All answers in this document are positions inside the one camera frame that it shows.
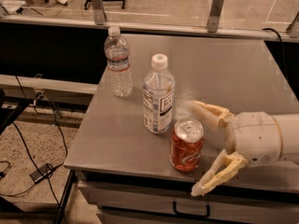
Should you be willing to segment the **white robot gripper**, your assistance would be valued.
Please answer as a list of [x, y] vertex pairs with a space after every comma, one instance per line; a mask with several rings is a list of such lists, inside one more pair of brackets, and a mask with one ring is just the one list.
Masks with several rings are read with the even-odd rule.
[[282, 151], [280, 130], [274, 118], [264, 112], [234, 115], [218, 105], [188, 100], [186, 108], [216, 132], [225, 128], [225, 147], [210, 169], [192, 186], [191, 195], [204, 196], [218, 185], [235, 177], [248, 164], [269, 165], [279, 160]]

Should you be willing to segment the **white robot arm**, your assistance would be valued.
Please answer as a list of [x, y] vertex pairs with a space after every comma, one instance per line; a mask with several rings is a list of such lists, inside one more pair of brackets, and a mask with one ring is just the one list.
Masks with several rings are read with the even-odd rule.
[[225, 130], [225, 148], [192, 186], [193, 197], [206, 195], [246, 166], [299, 161], [298, 114], [269, 115], [260, 111], [235, 115], [227, 108], [191, 100], [186, 106], [212, 131]]

